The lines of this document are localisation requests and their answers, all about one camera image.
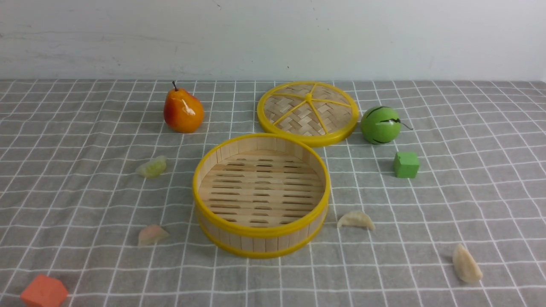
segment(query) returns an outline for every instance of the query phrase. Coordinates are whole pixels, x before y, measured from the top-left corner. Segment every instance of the steamer slats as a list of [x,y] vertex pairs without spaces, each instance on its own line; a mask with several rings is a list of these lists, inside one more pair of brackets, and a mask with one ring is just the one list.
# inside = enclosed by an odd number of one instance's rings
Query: steamer slats
[[[262,253],[260,257],[278,256],[306,241],[320,227],[324,212],[278,237],[254,236],[248,230],[235,234],[229,224],[250,229],[289,225],[308,216],[329,189],[321,163],[308,150],[264,135],[220,147],[203,162],[197,179],[194,188],[202,203],[196,217],[209,237],[236,251]],[[224,221],[213,223],[203,215],[203,204]]]
[[257,209],[257,210],[281,210],[287,209],[287,211],[311,211],[314,208],[313,204],[283,204],[283,203],[253,203],[253,202],[222,202],[211,200],[207,202],[210,210],[216,209]]
[[263,179],[256,180],[254,178],[240,177],[240,178],[218,178],[207,177],[201,182],[201,186],[205,188],[212,187],[231,187],[239,188],[244,186],[245,188],[255,188],[257,190],[283,190],[283,191],[312,191],[324,193],[324,187],[318,186],[317,182],[309,181],[301,182],[294,179]]
[[304,217],[312,208],[307,208],[307,210],[264,210],[264,209],[239,209],[239,208],[210,208],[212,212],[217,215],[223,215],[227,219],[235,219],[236,216],[248,215],[254,216],[255,218],[260,218],[262,216],[276,216],[276,217]]

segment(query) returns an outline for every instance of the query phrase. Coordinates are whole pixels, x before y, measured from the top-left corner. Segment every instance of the woven bamboo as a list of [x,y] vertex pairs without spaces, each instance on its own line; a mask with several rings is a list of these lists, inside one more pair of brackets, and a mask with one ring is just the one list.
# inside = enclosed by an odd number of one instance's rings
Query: woven bamboo
[[292,82],[267,92],[258,104],[264,130],[292,134],[309,146],[336,143],[354,130],[358,108],[337,87],[319,82]]
[[329,177],[308,146],[272,134],[220,144],[193,181],[197,218],[218,246],[247,257],[278,257],[304,246],[328,209]]

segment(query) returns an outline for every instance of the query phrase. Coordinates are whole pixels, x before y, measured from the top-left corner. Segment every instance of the white grid line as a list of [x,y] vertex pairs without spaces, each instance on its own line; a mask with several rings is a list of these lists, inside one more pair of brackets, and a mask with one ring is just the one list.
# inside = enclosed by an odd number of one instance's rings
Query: white grid line
[[[148,108],[149,105],[150,105],[150,101],[148,101],[148,104],[146,105],[146,108]],[[158,134],[157,134],[156,145],[157,145],[157,143],[159,142],[159,136],[160,136],[160,135],[161,135],[161,133],[158,133]],[[135,136],[133,137],[133,141],[131,142],[131,146],[133,146],[133,142],[134,142],[136,136],[137,136],[137,135],[135,135]],[[153,153],[152,153],[152,156],[151,156],[150,158],[153,158],[153,157],[154,157],[154,155],[156,154],[156,150],[157,150],[157,147],[155,147],[155,148],[153,149]],[[146,178],[144,178],[143,181],[142,181],[141,189],[144,188],[144,184],[145,184],[145,183],[146,183]],[[139,194],[138,194],[138,197],[137,197],[137,199],[136,199],[136,204],[139,203],[139,200],[140,200],[140,197],[141,197],[141,196],[142,196],[142,190],[141,190],[141,191],[139,192]],[[135,204],[135,206],[134,206],[133,212],[131,213],[131,218],[130,218],[130,220],[129,220],[129,226],[127,227],[127,231],[126,231],[126,233],[125,233],[125,239],[123,240],[123,244],[124,244],[124,245],[127,243],[127,239],[129,238],[130,228],[131,228],[131,225],[133,224],[133,218],[134,218],[135,213],[136,213],[137,208],[138,208],[136,204]],[[124,248],[121,247],[120,254],[118,255],[118,258],[117,258],[116,267],[114,268],[114,273],[112,274],[112,278],[111,278],[111,280],[110,280],[110,286],[108,287],[108,295],[111,294],[112,287],[113,287],[114,281],[115,281],[115,279],[116,279],[116,273],[117,273],[117,270],[118,270],[118,268],[119,268],[119,266],[120,266],[121,257],[122,257],[122,255],[123,255],[123,250],[124,250]],[[104,304],[105,304],[105,305],[106,305],[107,303],[108,303],[108,297],[106,297],[106,300],[104,301]]]
[[[435,123],[436,125],[438,125],[438,123],[436,122],[436,120],[435,120],[434,118],[432,118],[432,120],[434,121],[434,123]],[[440,135],[441,135],[442,139],[445,139],[445,137],[444,137],[443,134],[442,134],[442,131],[440,130],[439,132],[440,132]],[[457,163],[457,161],[456,161],[455,159],[453,159],[453,163],[455,163],[455,165],[458,166],[458,163]],[[460,173],[460,175],[461,175],[463,181],[466,183],[466,179],[465,179],[464,176],[462,175],[461,170],[459,170],[459,173]],[[476,200],[476,198],[474,197],[474,194],[472,193],[472,191],[470,190],[470,188],[468,188],[468,191],[469,191],[470,196],[472,197],[472,199],[473,199],[473,200]],[[485,216],[483,215],[482,208],[480,208],[480,207],[478,206],[478,210],[480,211],[480,214],[482,215],[482,217],[485,217]],[[491,234],[491,230],[489,229],[489,226],[487,225],[487,223],[485,224],[485,227],[486,227],[486,229],[487,229],[487,231],[488,231],[488,233],[489,233],[489,237],[490,237],[490,238],[493,238],[493,235]],[[495,246],[495,249],[496,249],[496,251],[497,251],[498,256],[504,261],[504,258],[503,258],[503,256],[501,255],[501,252],[500,252],[500,250],[499,250],[499,248],[498,248],[496,242],[493,241],[493,245]],[[511,279],[511,281],[512,281],[512,284],[515,286],[515,285],[516,285],[516,282],[515,282],[515,280],[514,280],[514,277],[512,276],[512,273],[509,271],[508,266],[507,266],[506,264],[505,264],[505,268],[506,268],[506,271],[508,272],[508,275],[510,276],[510,279]],[[487,297],[487,300],[488,300],[489,304],[492,305],[492,304],[491,304],[491,299],[489,298],[489,295],[487,294],[487,291],[484,291],[484,294],[485,294],[485,296]],[[525,303],[525,300],[524,300],[524,298],[523,298],[523,296],[521,295],[521,292],[520,292],[519,290],[518,290],[518,295],[519,295],[519,297],[521,298],[521,301],[524,303],[524,306],[527,306],[526,303]]]

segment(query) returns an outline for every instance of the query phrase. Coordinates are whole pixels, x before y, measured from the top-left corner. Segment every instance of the slot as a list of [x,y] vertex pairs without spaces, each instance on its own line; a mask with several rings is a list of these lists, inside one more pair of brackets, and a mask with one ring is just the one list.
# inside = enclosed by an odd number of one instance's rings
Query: slot
[[238,200],[234,199],[223,199],[223,198],[211,198],[209,199],[212,202],[239,202]]
[[305,214],[301,215],[301,214],[283,214],[282,215],[283,217],[304,217]]
[[284,185],[287,185],[287,186],[313,186],[311,184],[300,184],[300,183],[298,183],[298,184],[296,184],[296,183],[294,183],[294,184],[293,183],[289,183],[289,184],[284,183]]
[[309,195],[290,195],[290,194],[284,194],[283,197],[312,198]]
[[232,215],[237,214],[235,212],[224,212],[224,211],[213,211],[212,213],[214,213],[214,214],[232,214]]
[[244,177],[244,175],[239,174],[218,174],[217,177]]
[[211,192],[211,194],[219,194],[219,195],[240,195],[237,192]]
[[228,183],[233,183],[233,184],[241,184],[242,183],[241,180],[231,180],[231,179],[215,179],[212,182],[228,182]]
[[289,202],[282,202],[283,204],[292,204],[292,205],[312,205],[312,203],[310,202],[304,202],[304,201],[300,201],[300,202],[295,202],[293,200],[289,201]]
[[241,188],[240,186],[212,186],[213,188]]
[[231,209],[241,209],[241,206],[237,205],[210,205],[209,208],[231,208]]

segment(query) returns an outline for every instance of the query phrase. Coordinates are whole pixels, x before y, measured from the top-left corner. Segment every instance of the yellow plastic spokes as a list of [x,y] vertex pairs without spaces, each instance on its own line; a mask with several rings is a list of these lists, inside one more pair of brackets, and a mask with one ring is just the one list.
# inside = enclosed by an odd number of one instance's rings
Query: yellow plastic spokes
[[324,123],[322,122],[321,116],[318,114],[317,109],[315,109],[314,105],[311,103],[311,100],[305,100],[305,102],[307,102],[307,103],[311,106],[311,109],[313,109],[314,114],[315,114],[315,115],[317,116],[317,118],[318,118],[318,122],[321,123],[321,126],[322,126],[322,128],[324,129],[324,133],[325,133],[325,134],[328,134],[328,129],[326,129],[326,126],[325,126]]
[[344,104],[342,102],[339,102],[339,101],[335,101],[335,100],[329,100],[329,99],[318,99],[318,98],[313,98],[312,99],[313,101],[321,101],[321,102],[329,102],[329,103],[334,103],[334,104],[338,104],[338,105],[343,105],[344,107],[348,107],[350,108],[351,106],[348,105],[348,104]]
[[284,113],[281,117],[278,118],[278,120],[276,120],[273,125],[277,125],[280,121],[282,121],[283,119],[285,119],[288,115],[290,115],[290,113],[292,113],[295,109],[301,107],[302,105],[304,105],[304,103],[307,102],[307,100],[305,100],[304,97],[302,97],[301,99],[303,99],[302,102],[298,103],[298,105],[296,105],[295,107],[291,108],[290,110],[288,110],[286,113]]
[[313,87],[311,88],[311,91],[309,92],[309,94],[311,94],[311,98],[313,97],[313,92],[314,92],[314,89],[315,87],[317,87],[317,84],[313,84]]

